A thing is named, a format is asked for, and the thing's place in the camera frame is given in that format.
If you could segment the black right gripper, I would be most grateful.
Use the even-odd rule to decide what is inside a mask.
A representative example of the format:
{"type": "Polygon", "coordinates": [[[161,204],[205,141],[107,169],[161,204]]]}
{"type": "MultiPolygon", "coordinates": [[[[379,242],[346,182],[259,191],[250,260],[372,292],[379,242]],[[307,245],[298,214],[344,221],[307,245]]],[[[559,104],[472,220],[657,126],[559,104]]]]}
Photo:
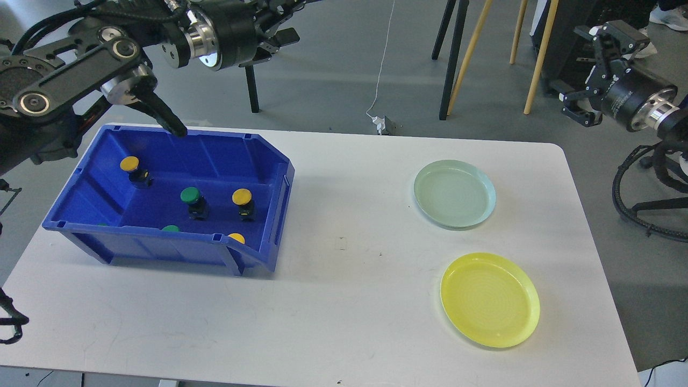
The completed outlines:
{"type": "Polygon", "coordinates": [[[563,107],[561,112],[584,127],[602,122],[602,115],[612,118],[629,132],[645,129],[657,130],[664,118],[678,108],[674,98],[676,85],[635,67],[640,52],[651,46],[646,32],[637,30],[624,20],[612,20],[602,25],[577,25],[574,32],[581,37],[587,49],[579,58],[593,68],[586,79],[585,90],[575,90],[565,81],[553,81],[563,107]],[[610,73],[597,67],[598,58],[610,63],[610,73]],[[581,106],[589,101],[589,109],[581,106]]]}

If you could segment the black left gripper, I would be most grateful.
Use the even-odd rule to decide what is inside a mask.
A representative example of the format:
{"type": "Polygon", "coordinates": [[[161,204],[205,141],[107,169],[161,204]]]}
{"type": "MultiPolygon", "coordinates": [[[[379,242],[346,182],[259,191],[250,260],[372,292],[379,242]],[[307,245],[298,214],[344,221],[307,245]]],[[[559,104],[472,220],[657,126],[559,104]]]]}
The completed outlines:
{"type": "Polygon", "coordinates": [[[238,66],[266,63],[282,47],[300,41],[294,28],[278,30],[260,42],[256,31],[258,22],[290,19],[308,3],[318,1],[203,1],[202,14],[213,32],[209,38],[209,53],[202,56],[202,63],[210,69],[220,70],[238,66]]]}

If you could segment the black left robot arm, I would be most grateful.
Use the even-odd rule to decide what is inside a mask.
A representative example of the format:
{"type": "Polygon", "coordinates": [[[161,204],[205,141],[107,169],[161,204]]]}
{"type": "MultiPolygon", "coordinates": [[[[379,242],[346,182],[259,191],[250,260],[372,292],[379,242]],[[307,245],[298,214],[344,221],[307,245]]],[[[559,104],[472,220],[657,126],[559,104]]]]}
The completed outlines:
{"type": "Polygon", "coordinates": [[[299,41],[282,29],[305,1],[92,1],[40,20],[15,44],[2,41],[2,174],[76,157],[81,140],[114,105],[144,113],[167,132],[188,130],[155,93],[145,53],[162,46],[170,66],[198,58],[214,71],[250,70],[299,41]]]}

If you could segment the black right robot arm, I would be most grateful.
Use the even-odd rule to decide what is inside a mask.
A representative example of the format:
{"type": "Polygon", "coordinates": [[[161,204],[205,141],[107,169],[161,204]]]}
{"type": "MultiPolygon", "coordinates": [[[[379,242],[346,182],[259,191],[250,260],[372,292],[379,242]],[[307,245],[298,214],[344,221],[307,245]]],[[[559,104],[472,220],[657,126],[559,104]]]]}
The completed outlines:
{"type": "Polygon", "coordinates": [[[669,134],[685,139],[686,109],[673,102],[677,86],[634,63],[651,43],[648,36],[623,20],[578,25],[575,34],[592,45],[594,67],[582,90],[557,82],[562,113],[585,127],[609,117],[629,132],[652,129],[660,139],[669,134]]]}

